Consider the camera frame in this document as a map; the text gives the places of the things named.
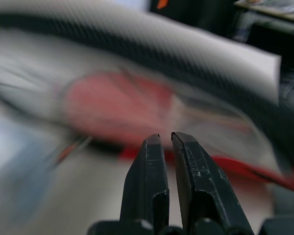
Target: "desk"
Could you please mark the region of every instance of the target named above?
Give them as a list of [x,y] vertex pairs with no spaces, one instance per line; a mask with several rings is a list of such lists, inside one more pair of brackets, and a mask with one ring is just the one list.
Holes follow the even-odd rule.
[[278,8],[275,8],[273,6],[255,5],[255,4],[250,4],[246,1],[237,1],[234,3],[234,6],[236,7],[238,11],[241,11],[241,12],[246,10],[251,10],[264,16],[269,16],[279,20],[294,23],[293,13],[284,13]]

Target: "orange object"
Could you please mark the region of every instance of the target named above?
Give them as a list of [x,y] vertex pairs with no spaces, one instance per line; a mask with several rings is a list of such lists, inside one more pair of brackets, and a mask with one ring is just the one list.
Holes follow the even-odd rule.
[[159,0],[157,9],[165,8],[168,5],[168,3],[169,3],[169,0]]

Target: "scratched black metal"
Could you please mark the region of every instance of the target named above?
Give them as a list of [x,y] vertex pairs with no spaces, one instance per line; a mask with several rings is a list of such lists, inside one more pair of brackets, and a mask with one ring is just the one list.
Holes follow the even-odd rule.
[[196,139],[179,132],[171,139],[183,228],[191,233],[197,221],[210,218],[225,232],[253,234],[227,176]]
[[145,219],[158,233],[169,223],[169,188],[159,135],[144,140],[125,179],[120,220]]

